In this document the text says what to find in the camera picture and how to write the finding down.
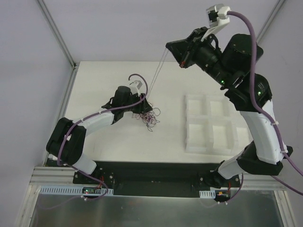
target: white foam tray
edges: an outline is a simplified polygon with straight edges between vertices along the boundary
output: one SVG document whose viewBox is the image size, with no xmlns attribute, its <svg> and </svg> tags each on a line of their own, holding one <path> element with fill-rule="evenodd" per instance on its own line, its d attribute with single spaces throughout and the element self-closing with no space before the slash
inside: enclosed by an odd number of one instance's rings
<svg viewBox="0 0 303 227">
<path fill-rule="evenodd" d="M 186 152 L 234 156 L 252 141 L 243 117 L 224 96 L 186 95 Z"/>
</svg>

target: white table surface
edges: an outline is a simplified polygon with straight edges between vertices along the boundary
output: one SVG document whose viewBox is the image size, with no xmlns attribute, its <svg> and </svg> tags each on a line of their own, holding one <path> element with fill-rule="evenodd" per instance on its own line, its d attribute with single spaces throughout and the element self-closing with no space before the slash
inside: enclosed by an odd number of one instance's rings
<svg viewBox="0 0 303 227">
<path fill-rule="evenodd" d="M 82 61 L 71 92 L 66 117 L 76 119 L 96 112 L 113 97 L 128 76 L 139 73 L 150 85 L 158 62 Z M 221 162 L 229 157 L 191 154 L 185 151 L 186 94 L 220 94 L 220 85 L 197 66 L 181 69 L 176 62 L 165 62 L 149 102 L 161 109 L 153 132 L 131 113 L 114 125 L 86 138 L 84 153 L 96 161 L 136 162 Z"/>
</svg>

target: cable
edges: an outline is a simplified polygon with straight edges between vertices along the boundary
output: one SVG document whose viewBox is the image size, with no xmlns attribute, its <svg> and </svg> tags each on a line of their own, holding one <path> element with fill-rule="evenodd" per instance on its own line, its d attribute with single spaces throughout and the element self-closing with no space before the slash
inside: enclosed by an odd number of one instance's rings
<svg viewBox="0 0 303 227">
<path fill-rule="evenodd" d="M 64 145 L 65 145 L 65 143 L 66 143 L 66 140 L 67 140 L 68 136 L 71 134 L 71 131 L 72 131 L 78 124 L 80 124 L 81 122 L 83 122 L 83 121 L 85 121 L 85 120 L 87 120 L 87 119 L 89 119 L 89 118 L 92 118 L 92 117 L 94 117 L 94 116 L 97 116 L 97 115 L 100 115 L 100 114 L 103 114 L 103 113 L 106 113 L 106 112 L 110 112 L 110 111 L 113 111 L 113 110 L 121 110 L 121 109 L 126 109 L 126 108 L 129 108 L 129 107 L 133 107 L 133 106 L 135 106 L 135 105 L 138 105 L 138 104 L 141 103 L 142 101 L 144 101 L 144 99 L 146 98 L 147 93 L 148 93 L 147 82 L 146 82 L 146 80 L 144 79 L 143 76 L 141 76 L 141 75 L 139 75 L 139 74 L 136 74 L 136 73 L 130 75 L 130 76 L 128 77 L 128 80 L 130 80 L 130 78 L 131 78 L 132 76 L 139 76 L 139 77 L 144 81 L 145 86 L 146 86 L 146 92 L 145 92 L 143 98 L 140 99 L 138 102 L 136 102 L 136 103 L 134 103 L 134 104 L 126 105 L 126 106 L 120 106 L 120 107 L 115 107 L 115 108 L 111 108 L 111 109 L 108 109 L 108 110 L 103 110 L 103 111 L 101 111 L 100 113 L 99 113 L 99 112 L 96 112 L 96 113 L 93 113 L 93 114 L 91 114 L 91 115 L 89 115 L 89 116 L 86 116 L 86 117 L 84 117 L 83 119 L 81 119 L 81 120 L 75 122 L 75 123 L 70 127 L 70 129 L 67 131 L 67 133 L 66 133 L 66 135 L 65 135 L 65 137 L 64 137 L 64 139 L 63 139 L 63 142 L 62 142 L 62 144 L 61 144 L 61 146 L 60 146 L 59 153 L 58 153 L 58 159 L 57 159 L 57 165 L 58 165 L 58 166 L 62 166 L 62 163 L 61 163 L 61 154 L 62 154 Z"/>
<path fill-rule="evenodd" d="M 296 190 L 295 188 L 293 188 L 292 186 L 289 186 L 288 184 L 286 184 L 285 182 L 283 182 L 282 180 L 280 180 L 279 178 L 277 178 L 276 176 L 271 176 L 272 178 L 274 178 L 276 181 L 279 181 L 281 184 L 283 184 L 286 188 L 289 188 L 290 190 L 292 190 L 295 193 L 298 193 L 299 195 L 303 195 L 303 192 L 300 192 L 298 190 Z"/>
<path fill-rule="evenodd" d="M 134 113 L 132 115 L 132 118 L 135 118 L 137 120 L 141 119 L 142 122 L 146 125 L 148 131 L 153 132 L 152 128 L 157 124 L 160 123 L 159 120 L 157 120 L 157 117 L 161 114 L 161 110 L 157 107 L 153 108 L 151 111 L 147 113 Z"/>
<path fill-rule="evenodd" d="M 108 109 L 108 110 L 101 111 L 100 113 L 99 113 L 99 112 L 93 113 L 93 114 L 91 114 L 91 115 L 89 115 L 89 116 L 83 118 L 83 120 L 79 120 L 79 121 L 77 121 L 76 123 L 74 123 L 74 124 L 70 127 L 70 129 L 68 130 L 68 132 L 66 133 L 66 135 L 65 135 L 65 137 L 64 137 L 64 139 L 63 139 L 63 142 L 62 142 L 62 144 L 61 144 L 61 147 L 60 147 L 60 150 L 59 150 L 59 153 L 58 153 L 58 159 L 57 159 L 57 165 L 58 165 L 58 166 L 61 166 L 61 165 L 62 165 L 61 162 L 60 162 L 60 161 L 61 161 L 61 154 L 62 154 L 62 151 L 63 151 L 63 147 L 64 147 L 64 145 L 65 145 L 65 143 L 66 143 L 67 137 L 71 134 L 71 131 L 76 127 L 76 125 L 80 124 L 82 121 L 85 121 L 85 120 L 87 120 L 87 119 L 89 119 L 89 118 L 91 118 L 91 117 L 97 116 L 97 115 L 102 114 L 102 113 L 106 113 L 106 112 L 113 111 L 113 110 L 125 109 L 125 108 L 129 108 L 129 107 L 138 105 L 140 102 L 142 102 L 142 101 L 146 98 L 146 95 L 147 95 L 147 92 L 148 92 L 148 86 L 147 86 L 146 80 L 145 80 L 141 75 L 136 74 L 136 73 L 130 75 L 130 76 L 128 77 L 128 80 L 130 80 L 130 78 L 131 78 L 132 76 L 139 76 L 139 77 L 144 81 L 144 83 L 145 83 L 145 85 L 146 85 L 146 93 L 145 93 L 145 95 L 143 96 L 143 98 L 142 98 L 140 101 L 138 101 L 138 102 L 136 102 L 136 103 L 134 103 L 134 104 L 131 104 L 131 105 L 111 108 L 111 109 Z M 102 197 L 104 197 L 104 196 L 108 193 L 108 186 L 107 186 L 103 181 L 101 181 L 101 180 L 99 180 L 99 179 L 97 179 L 97 178 L 95 178 L 95 177 L 92 177 L 91 175 L 89 175 L 89 174 L 87 174 L 87 173 L 85 173 L 85 172 L 83 172 L 83 171 L 81 171 L 81 170 L 75 168 L 74 166 L 69 166 L 69 167 L 71 167 L 71 168 L 77 170 L 79 173 L 85 175 L 86 177 L 88 177 L 88 178 L 90 178 L 90 179 L 92 179 L 92 180 L 95 180 L 95 181 L 99 182 L 99 183 L 100 183 L 99 185 L 103 185 L 103 186 L 106 188 L 106 192 L 103 193 L 102 195 L 100 195 L 100 196 L 98 196 L 98 197 L 96 197 L 96 198 L 94 198 L 94 199 L 85 198 L 85 200 L 88 200 L 88 201 L 98 200 L 98 199 L 101 199 Z M 39 201 L 37 201 L 37 206 L 38 206 L 40 209 L 42 209 L 42 210 L 52 210 L 52 209 L 54 209 L 54 208 L 60 207 L 60 206 L 62 206 L 62 205 L 64 205 L 64 204 L 68 203 L 68 202 L 71 201 L 71 200 L 74 200 L 74 199 L 76 199 L 76 198 L 82 198 L 82 197 L 83 197 L 83 196 L 78 196 L 78 195 L 77 195 L 77 196 L 73 196 L 73 197 L 67 199 L 66 201 L 64 201 L 64 202 L 62 202 L 62 203 L 60 203 L 60 204 L 57 204 L 57 205 L 52 206 L 52 207 L 47 207 L 47 208 L 46 208 L 46 207 L 42 207 L 41 204 L 39 203 Z"/>
<path fill-rule="evenodd" d="M 241 175 L 241 178 L 242 179 L 241 179 L 241 184 L 240 184 L 239 189 L 237 190 L 237 192 L 227 202 L 230 202 L 231 200 L 233 200 L 238 195 L 238 193 L 240 192 L 240 190 L 242 189 L 243 182 L 244 182 L 244 175 L 243 174 Z"/>
<path fill-rule="evenodd" d="M 283 152 L 283 155 L 285 156 L 285 158 L 289 161 L 289 163 L 292 165 L 292 167 L 301 175 L 303 176 L 303 171 L 300 170 L 295 163 L 290 159 L 290 157 L 288 156 L 287 153 L 285 153 L 284 151 L 284 145 L 283 145 L 283 140 L 282 140 L 282 136 L 280 133 L 280 130 L 275 122 L 275 120 L 269 115 L 269 113 L 267 113 L 266 111 L 264 111 L 262 108 L 260 108 L 256 102 L 256 98 L 255 98 L 255 67 L 256 67 L 256 58 L 257 58 L 257 40 L 256 40 L 256 34 L 255 31 L 253 29 L 252 24 L 250 23 L 250 21 L 241 13 L 237 13 L 237 12 L 232 12 L 229 11 L 227 12 L 228 15 L 231 16 L 235 16 L 240 18 L 247 26 L 249 32 L 250 32 L 250 36 L 251 36 L 251 63 L 250 63 L 250 99 L 252 102 L 252 105 L 254 106 L 254 108 L 264 114 L 269 121 L 271 122 L 272 126 L 274 127 L 275 131 L 276 131 L 276 135 L 278 138 L 278 142 L 279 142 L 279 146 L 281 149 L 281 152 Z M 287 188 L 289 188 L 290 190 L 303 195 L 301 192 L 297 191 L 296 189 L 294 189 L 293 187 L 289 186 L 288 184 L 284 183 L 283 181 L 281 181 L 280 179 L 278 179 L 275 176 L 272 176 L 274 179 L 276 179 L 277 181 L 279 181 L 281 184 L 283 184 L 284 186 L 286 186 Z"/>
</svg>

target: metal frame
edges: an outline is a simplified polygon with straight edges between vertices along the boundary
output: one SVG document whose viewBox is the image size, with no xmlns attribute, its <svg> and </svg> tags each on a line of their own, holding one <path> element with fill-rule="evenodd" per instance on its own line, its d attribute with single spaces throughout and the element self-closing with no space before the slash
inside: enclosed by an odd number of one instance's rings
<svg viewBox="0 0 303 227">
<path fill-rule="evenodd" d="M 262 41 L 265 37 L 265 34 L 268 32 L 270 26 L 272 25 L 272 23 L 276 19 L 277 15 L 279 14 L 280 10 L 282 9 L 282 7 L 286 3 L 286 1 L 287 0 L 278 0 L 276 2 L 275 6 L 271 10 L 269 16 L 267 17 L 265 23 L 263 24 L 261 30 L 259 31 L 259 33 L 257 35 L 257 43 L 258 44 L 262 43 Z"/>
<path fill-rule="evenodd" d="M 287 191 L 275 191 L 276 201 L 285 227 L 296 227 L 294 212 Z"/>
<path fill-rule="evenodd" d="M 91 186 L 73 184 L 73 176 L 74 169 L 69 167 L 35 167 L 22 205 L 21 214 L 17 221 L 17 226 L 29 226 L 31 219 L 34 216 L 34 207 L 41 185 L 61 185 L 71 187 Z M 244 174 L 244 179 L 245 181 L 242 190 L 274 191 L 284 226 L 297 226 L 286 188 L 283 185 L 280 185 L 270 176 Z"/>
<path fill-rule="evenodd" d="M 61 102 L 60 111 L 56 117 L 56 120 L 64 116 L 68 101 L 71 95 L 72 87 L 77 75 L 78 64 L 76 64 L 67 48 L 65 41 L 63 40 L 58 27 L 56 26 L 49 9 L 47 8 L 44 0 L 36 0 L 39 5 L 42 14 L 44 15 L 54 37 L 56 38 L 59 46 L 61 47 L 66 59 L 72 66 L 72 73 L 70 75 L 69 83 L 64 93 L 64 97 Z M 270 15 L 262 26 L 258 36 L 257 42 L 260 43 L 264 39 L 265 34 L 268 32 L 273 21 L 276 19 L 277 14 L 284 6 L 286 0 L 278 0 L 272 9 Z M 47 160 L 48 153 L 45 153 L 45 162 Z M 33 175 L 31 177 L 29 187 L 21 207 L 21 212 L 18 216 L 16 226 L 28 227 L 32 216 L 34 215 L 34 208 L 36 200 L 41 188 L 41 185 L 68 185 L 71 186 L 74 176 L 74 170 L 69 167 L 35 167 Z M 295 227 L 294 214 L 288 199 L 286 189 L 283 185 L 276 182 L 269 176 L 256 176 L 250 174 L 244 174 L 243 190 L 270 190 L 275 192 L 278 207 L 281 213 L 283 223 L 287 227 Z"/>
<path fill-rule="evenodd" d="M 49 25 L 49 28 L 51 29 L 55 39 L 57 40 L 58 42 L 58 45 L 60 46 L 60 48 L 62 49 L 66 59 L 69 61 L 69 63 L 71 64 L 71 66 L 74 68 L 75 67 L 75 61 L 73 60 L 72 56 L 71 56 L 71 53 L 70 51 L 68 50 L 67 46 L 66 46 L 66 43 L 65 41 L 63 40 L 60 32 L 59 32 L 59 29 L 57 27 L 57 25 L 55 24 L 55 21 L 53 20 L 53 17 L 50 13 L 50 11 L 48 10 L 44 0 L 36 0 L 38 6 L 40 7 L 41 9 L 41 12 L 43 14 L 43 16 L 45 17 L 48 25 Z"/>
</svg>

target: black joint housing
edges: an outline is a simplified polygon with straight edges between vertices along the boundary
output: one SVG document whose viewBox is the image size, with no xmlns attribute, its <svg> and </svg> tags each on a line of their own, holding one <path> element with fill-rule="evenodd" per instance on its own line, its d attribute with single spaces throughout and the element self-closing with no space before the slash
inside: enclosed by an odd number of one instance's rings
<svg viewBox="0 0 303 227">
<path fill-rule="evenodd" d="M 58 157 L 59 150 L 63 139 L 73 125 L 73 122 L 65 117 L 61 118 L 46 145 L 46 150 Z M 83 126 L 76 126 L 72 132 L 71 137 L 65 142 L 64 148 L 61 154 L 61 160 L 68 165 L 75 164 L 82 155 L 86 129 Z"/>
</svg>

